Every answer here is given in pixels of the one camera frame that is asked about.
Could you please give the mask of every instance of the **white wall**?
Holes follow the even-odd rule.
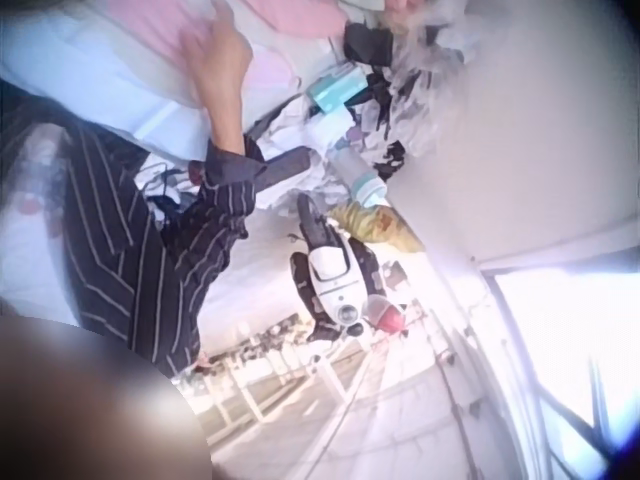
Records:
[[[465,112],[437,158],[408,163],[390,185],[401,213],[437,209],[483,269],[640,238],[637,49],[593,1],[535,3],[515,9],[501,45],[470,65]],[[567,242],[591,232],[604,233]]]

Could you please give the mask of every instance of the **light blue fabric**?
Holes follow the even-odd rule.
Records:
[[[204,160],[209,124],[199,109],[145,87],[99,32],[62,12],[3,19],[0,76],[53,98],[79,117],[125,132],[158,153]]]

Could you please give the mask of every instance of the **white plastic container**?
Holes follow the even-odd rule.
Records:
[[[351,198],[365,208],[377,205],[387,195],[387,185],[377,172],[350,148],[331,152],[329,160],[349,187]]]

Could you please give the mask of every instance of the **yellow bag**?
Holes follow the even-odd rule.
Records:
[[[351,202],[334,208],[328,216],[361,242],[388,243],[403,253],[424,251],[405,221],[385,205],[364,208],[358,202]]]

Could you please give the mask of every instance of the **person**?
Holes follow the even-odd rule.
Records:
[[[0,13],[59,3],[3,1]],[[65,277],[79,325],[124,342],[168,377],[197,359],[198,312],[209,285],[229,265],[234,244],[248,236],[254,180],[264,169],[259,148],[242,131],[241,87],[252,50],[236,30],[230,7],[220,0],[215,6],[206,40],[189,32],[182,38],[191,79],[211,121],[204,181],[196,202],[162,230],[133,180],[148,152],[51,99],[3,88],[3,95],[15,94],[5,98],[19,100],[4,112],[3,168],[24,170],[37,163],[37,152],[55,147],[55,161],[26,171],[35,176],[55,169],[61,175],[46,210],[63,212]],[[38,182],[34,177],[28,183]]]

